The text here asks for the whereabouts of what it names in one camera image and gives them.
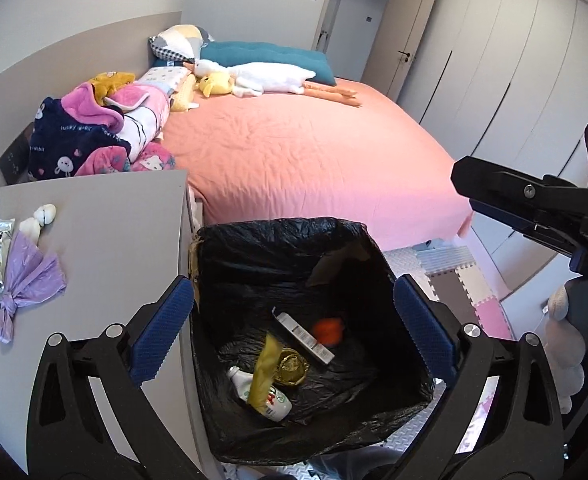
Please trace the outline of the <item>gloved hand holding gripper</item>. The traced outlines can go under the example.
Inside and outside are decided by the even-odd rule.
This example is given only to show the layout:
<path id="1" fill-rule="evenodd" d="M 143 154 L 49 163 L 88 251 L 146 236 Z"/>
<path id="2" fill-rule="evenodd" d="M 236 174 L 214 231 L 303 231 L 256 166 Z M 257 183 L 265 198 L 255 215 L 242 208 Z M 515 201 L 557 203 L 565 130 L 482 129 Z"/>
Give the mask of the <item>gloved hand holding gripper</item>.
<path id="1" fill-rule="evenodd" d="M 550 365 L 559 406 L 563 415 L 573 407 L 573 396 L 585 385 L 582 361 L 588 349 L 588 327 L 579 327 L 568 318 L 588 313 L 588 280 L 572 278 L 547 300 L 537 326 Z"/>

